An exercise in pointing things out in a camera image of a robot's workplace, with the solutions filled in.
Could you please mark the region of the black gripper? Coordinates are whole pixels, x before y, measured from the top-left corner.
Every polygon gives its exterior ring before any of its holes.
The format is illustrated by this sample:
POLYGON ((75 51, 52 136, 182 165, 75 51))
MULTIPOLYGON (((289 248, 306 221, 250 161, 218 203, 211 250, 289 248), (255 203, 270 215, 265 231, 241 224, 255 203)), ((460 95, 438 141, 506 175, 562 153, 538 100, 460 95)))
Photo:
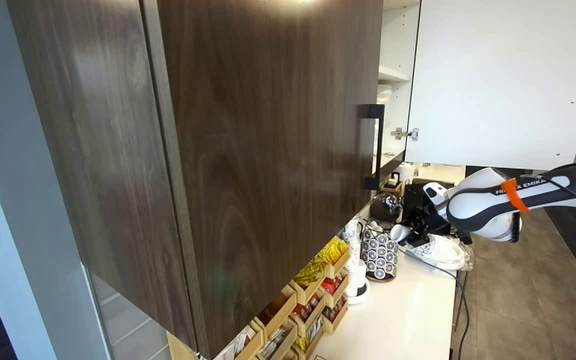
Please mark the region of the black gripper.
POLYGON ((432 234, 451 232, 451 224, 435 210, 435 205, 424 195, 407 201, 407 224, 411 227, 409 243, 412 247, 428 244, 432 234))

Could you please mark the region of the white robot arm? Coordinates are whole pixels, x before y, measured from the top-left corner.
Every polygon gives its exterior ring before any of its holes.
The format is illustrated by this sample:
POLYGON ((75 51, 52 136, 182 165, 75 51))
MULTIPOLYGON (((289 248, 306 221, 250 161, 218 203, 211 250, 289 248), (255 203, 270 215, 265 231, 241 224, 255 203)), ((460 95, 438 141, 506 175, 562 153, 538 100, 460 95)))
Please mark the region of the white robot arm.
POLYGON ((522 215, 541 209, 576 209, 576 162, 527 176, 482 169, 452 189, 423 187, 423 207, 409 229, 451 227, 492 243, 516 243, 522 215))

